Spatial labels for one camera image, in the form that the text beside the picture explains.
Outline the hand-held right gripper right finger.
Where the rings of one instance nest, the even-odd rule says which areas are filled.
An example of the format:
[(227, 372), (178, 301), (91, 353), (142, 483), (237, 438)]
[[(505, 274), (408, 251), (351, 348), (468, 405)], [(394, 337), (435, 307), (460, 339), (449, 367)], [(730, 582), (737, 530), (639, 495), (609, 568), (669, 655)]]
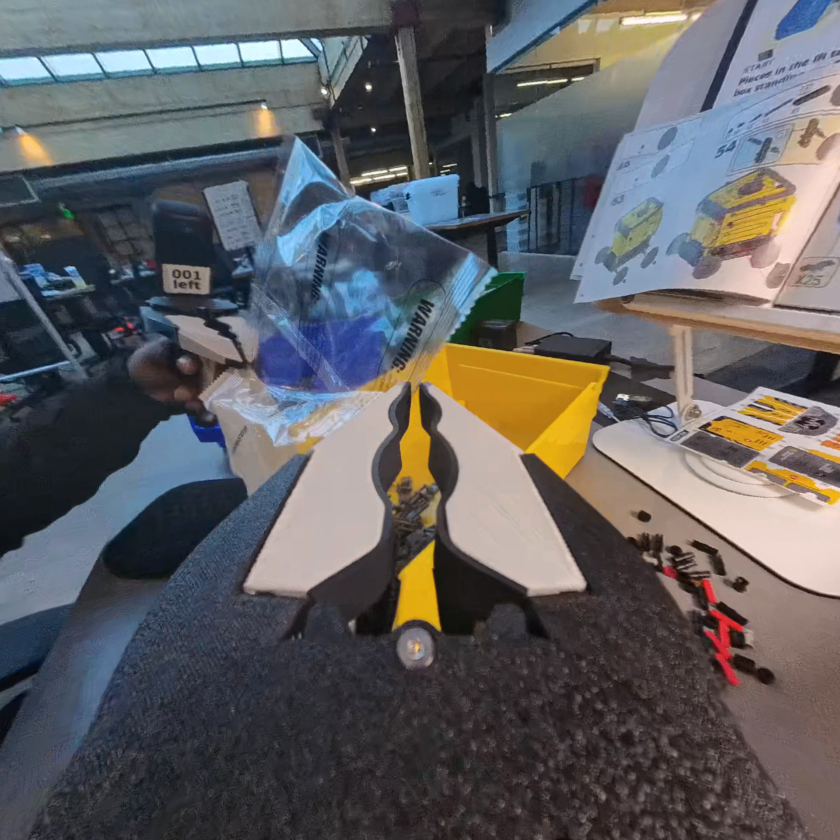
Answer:
[(435, 385), (420, 386), (420, 415), (440, 492), (433, 574), (443, 633), (471, 635), (507, 605), (532, 629), (539, 598), (586, 592), (548, 502), (562, 480)]

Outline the pile of grey track links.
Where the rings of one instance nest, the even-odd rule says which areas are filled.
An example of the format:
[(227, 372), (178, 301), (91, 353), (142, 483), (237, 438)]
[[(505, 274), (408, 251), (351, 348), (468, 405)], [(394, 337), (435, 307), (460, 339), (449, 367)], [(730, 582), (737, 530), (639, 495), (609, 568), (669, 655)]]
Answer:
[(404, 476), (392, 494), (395, 569), (401, 572), (435, 539), (440, 491), (435, 483), (417, 486), (412, 477)]

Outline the yellow storage bin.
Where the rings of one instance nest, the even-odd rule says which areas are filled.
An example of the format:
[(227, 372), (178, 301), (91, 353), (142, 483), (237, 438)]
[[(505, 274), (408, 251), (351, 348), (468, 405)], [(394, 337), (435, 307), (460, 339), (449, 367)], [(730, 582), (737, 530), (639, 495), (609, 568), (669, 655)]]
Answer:
[[(425, 383), (454, 398), (526, 455), (540, 459), (562, 480), (563, 486), (551, 491), (548, 497), (549, 508), (555, 513), (562, 532), (565, 502), (572, 498), (563, 478), (583, 455), (585, 431), (606, 375), (592, 365), (541, 360), (465, 345), (449, 345), (442, 355), (443, 361), (432, 364), (432, 380)], [(408, 436), (407, 464), (419, 467), (420, 456), (428, 459), (429, 454), (429, 437), (420, 415), (420, 387), (412, 395), (409, 417), (401, 454), (403, 440)], [(423, 470), (431, 475), (428, 464)], [(571, 550), (571, 541), (564, 539)], [(391, 584), (381, 599), (353, 621), (361, 621), (362, 634), (398, 631), (416, 637), (447, 635), (442, 631), (438, 615), (434, 541), (401, 572), (396, 571), (395, 564)], [(585, 599), (590, 589), (586, 581), (587, 590), (583, 593), (539, 598), (535, 605), (538, 626), (532, 629), (525, 627), (522, 612), (512, 605), (496, 607), (488, 620), (480, 624), (485, 624), (487, 633), (498, 638), (552, 638), (550, 608), (574, 606)], [(316, 627), (322, 624), (328, 633), (340, 637), (349, 633), (347, 626), (351, 623), (334, 607), (309, 602), (299, 620), (304, 634), (315, 634)], [(471, 635), (476, 634), (478, 625)]]

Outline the clear plastic bag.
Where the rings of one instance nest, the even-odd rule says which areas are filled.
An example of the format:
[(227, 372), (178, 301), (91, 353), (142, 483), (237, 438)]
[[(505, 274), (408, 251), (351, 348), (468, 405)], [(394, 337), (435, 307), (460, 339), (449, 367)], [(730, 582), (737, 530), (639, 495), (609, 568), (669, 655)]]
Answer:
[(349, 192), (298, 137), (277, 149), (248, 325), (277, 446), (326, 437), (375, 392), (416, 388), (497, 271)]

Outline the person's left forearm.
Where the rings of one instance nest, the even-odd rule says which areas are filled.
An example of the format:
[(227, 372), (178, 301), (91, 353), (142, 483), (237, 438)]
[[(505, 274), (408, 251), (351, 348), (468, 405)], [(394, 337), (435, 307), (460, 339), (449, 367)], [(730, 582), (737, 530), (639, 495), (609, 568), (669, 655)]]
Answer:
[(2, 426), (1, 554), (19, 549), (93, 497), (129, 465), (160, 423), (178, 414), (131, 380), (121, 360)]

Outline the white task instruction sheet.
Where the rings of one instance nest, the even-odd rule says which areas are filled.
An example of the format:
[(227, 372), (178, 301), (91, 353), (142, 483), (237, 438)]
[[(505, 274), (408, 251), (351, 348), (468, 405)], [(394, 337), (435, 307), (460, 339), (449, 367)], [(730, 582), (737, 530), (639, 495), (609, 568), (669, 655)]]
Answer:
[(720, 1), (677, 39), (635, 129), (695, 116), (838, 68), (839, 2)]

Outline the person's left hand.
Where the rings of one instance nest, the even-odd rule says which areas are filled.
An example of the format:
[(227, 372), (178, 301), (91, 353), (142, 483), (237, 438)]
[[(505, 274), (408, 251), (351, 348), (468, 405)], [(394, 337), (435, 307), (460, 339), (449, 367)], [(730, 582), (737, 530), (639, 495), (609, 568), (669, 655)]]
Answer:
[(203, 417), (203, 361), (163, 336), (145, 343), (128, 359), (132, 382), (150, 399), (174, 413)]

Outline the skylight window strip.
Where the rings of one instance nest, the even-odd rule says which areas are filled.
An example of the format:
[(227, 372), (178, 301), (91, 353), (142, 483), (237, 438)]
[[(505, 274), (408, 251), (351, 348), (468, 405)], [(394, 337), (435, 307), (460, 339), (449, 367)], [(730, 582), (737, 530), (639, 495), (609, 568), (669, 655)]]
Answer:
[(66, 51), (1, 58), (3, 88), (315, 64), (317, 38), (272, 38), (142, 48)]

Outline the black power adapter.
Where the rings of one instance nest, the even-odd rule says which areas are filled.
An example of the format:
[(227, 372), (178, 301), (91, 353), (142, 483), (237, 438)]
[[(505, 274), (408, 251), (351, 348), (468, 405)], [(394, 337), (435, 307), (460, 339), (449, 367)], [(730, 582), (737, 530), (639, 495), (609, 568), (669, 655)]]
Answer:
[(538, 339), (532, 346), (536, 356), (584, 364), (609, 364), (613, 343), (607, 339), (581, 338), (556, 332)]

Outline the white book stand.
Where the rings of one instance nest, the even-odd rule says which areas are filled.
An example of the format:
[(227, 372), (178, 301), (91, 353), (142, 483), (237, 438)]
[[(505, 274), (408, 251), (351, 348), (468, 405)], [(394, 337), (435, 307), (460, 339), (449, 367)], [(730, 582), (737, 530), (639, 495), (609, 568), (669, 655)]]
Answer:
[[(675, 365), (678, 420), (698, 417), (694, 397), (692, 330), (837, 353), (837, 312), (660, 293), (600, 301), (607, 312), (634, 315), (668, 326)], [(709, 466), (701, 456), (642, 429), (616, 423), (593, 435), (596, 451), (706, 526), (733, 548), (783, 581), (806, 592), (838, 598), (838, 512), (735, 468)]]

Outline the scatter of black red pins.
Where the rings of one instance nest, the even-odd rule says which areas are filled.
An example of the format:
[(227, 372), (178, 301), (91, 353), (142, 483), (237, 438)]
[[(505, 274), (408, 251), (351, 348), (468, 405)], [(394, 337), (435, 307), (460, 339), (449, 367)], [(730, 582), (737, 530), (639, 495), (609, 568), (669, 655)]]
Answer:
[(650, 506), (631, 506), (623, 528), (638, 558), (686, 615), (723, 683), (776, 686), (777, 675), (757, 651), (755, 625), (737, 601), (750, 582), (723, 538), (679, 512), (670, 517)]

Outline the green storage bin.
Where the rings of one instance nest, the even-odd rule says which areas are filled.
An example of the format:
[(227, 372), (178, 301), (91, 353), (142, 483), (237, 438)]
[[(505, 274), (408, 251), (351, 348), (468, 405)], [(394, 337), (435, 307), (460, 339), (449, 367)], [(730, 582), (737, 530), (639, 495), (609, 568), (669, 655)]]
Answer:
[(496, 273), (449, 341), (474, 344), (475, 328), (486, 320), (519, 322), (525, 279), (524, 271)]

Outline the white storage crate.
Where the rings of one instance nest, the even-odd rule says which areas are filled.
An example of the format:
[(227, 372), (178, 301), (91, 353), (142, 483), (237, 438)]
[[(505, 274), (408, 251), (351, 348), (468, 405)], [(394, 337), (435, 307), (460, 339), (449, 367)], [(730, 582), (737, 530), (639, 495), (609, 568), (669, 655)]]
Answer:
[(450, 222), (459, 213), (459, 175), (446, 174), (409, 182), (403, 191), (408, 216), (423, 227)]

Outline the yellow black sticker sheet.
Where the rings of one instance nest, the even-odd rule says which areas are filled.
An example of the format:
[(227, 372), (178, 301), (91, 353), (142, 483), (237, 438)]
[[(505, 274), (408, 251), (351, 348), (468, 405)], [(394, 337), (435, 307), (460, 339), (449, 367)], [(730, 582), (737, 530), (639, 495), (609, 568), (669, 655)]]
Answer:
[(668, 442), (824, 506), (839, 502), (839, 409), (766, 387), (689, 420)]

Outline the background table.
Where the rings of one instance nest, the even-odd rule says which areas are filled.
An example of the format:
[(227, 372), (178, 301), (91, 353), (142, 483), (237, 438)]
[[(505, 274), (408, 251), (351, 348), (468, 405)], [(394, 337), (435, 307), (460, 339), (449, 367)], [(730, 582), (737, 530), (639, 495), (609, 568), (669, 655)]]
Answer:
[(473, 251), (494, 269), (498, 268), (497, 231), (520, 219), (528, 219), (528, 209), (478, 214), (447, 220), (427, 229), (448, 242)]

